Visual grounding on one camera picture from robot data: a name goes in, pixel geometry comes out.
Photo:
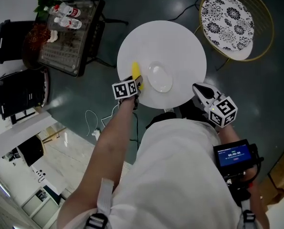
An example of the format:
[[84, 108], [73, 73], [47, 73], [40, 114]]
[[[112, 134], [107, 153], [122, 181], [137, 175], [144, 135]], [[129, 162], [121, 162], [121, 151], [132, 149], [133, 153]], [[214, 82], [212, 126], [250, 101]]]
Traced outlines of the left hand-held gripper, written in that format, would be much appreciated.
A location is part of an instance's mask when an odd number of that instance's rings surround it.
[[140, 75], [135, 80], [132, 76], [127, 77], [124, 81], [114, 83], [112, 85], [112, 90], [115, 100], [118, 102], [118, 107], [122, 104], [124, 100], [134, 98], [134, 108], [137, 110], [139, 90], [143, 90], [143, 77]]

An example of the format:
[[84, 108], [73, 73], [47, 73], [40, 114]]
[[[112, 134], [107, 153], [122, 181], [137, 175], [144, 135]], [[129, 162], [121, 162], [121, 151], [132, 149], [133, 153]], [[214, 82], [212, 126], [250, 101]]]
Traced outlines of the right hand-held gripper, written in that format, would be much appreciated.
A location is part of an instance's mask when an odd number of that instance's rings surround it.
[[[205, 106], [208, 119], [216, 126], [224, 128], [235, 120], [238, 112], [237, 106], [229, 96], [218, 95], [215, 86], [207, 83], [194, 83], [192, 90], [200, 103]], [[206, 101], [205, 97], [217, 98]]]

